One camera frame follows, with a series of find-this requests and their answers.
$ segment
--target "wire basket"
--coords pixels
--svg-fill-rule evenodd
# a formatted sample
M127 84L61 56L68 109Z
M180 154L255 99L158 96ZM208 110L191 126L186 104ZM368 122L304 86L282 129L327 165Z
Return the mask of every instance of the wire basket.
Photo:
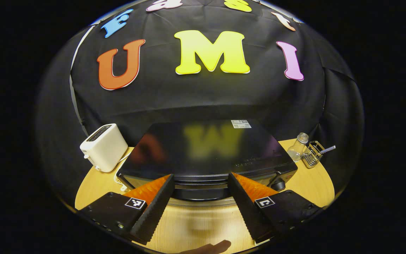
M322 158L322 154L320 153L320 151L324 149L325 148L318 141L311 141L302 155L303 163L305 164L305 166L309 169L316 166Z

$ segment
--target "barcode label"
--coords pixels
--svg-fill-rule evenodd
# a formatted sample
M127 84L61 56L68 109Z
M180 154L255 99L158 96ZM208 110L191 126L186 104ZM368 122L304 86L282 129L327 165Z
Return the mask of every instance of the barcode label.
M232 120L232 124L233 124L234 129L251 128L251 126L247 122L247 120Z

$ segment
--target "letter u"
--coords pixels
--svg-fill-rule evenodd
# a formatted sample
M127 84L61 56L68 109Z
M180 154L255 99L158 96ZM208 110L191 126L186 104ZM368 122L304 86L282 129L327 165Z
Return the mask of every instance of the letter u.
M112 62L118 52L117 49L111 49L97 58L98 63L100 63L98 67L98 79L101 87L106 90L115 90L125 87L134 81L139 73L140 46L144 43L145 40L140 39L123 46L123 49L127 51L126 71L118 77L114 76L112 72Z

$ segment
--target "white toaster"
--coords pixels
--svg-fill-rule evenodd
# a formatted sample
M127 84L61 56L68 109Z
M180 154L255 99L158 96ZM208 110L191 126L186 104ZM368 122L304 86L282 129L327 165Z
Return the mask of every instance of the white toaster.
M116 124L106 124L93 132L79 146L95 169L111 172L128 149L128 145Z

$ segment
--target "pink letter i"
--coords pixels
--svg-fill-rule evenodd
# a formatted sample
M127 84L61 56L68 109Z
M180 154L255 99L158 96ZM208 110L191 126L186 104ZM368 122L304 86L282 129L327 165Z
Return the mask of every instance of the pink letter i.
M300 72L299 63L297 61L297 56L295 52L297 49L288 43L285 42L277 42L277 45L282 48L283 53L285 55L286 61L286 71L285 76L288 79L295 79L298 81L303 80L303 74Z

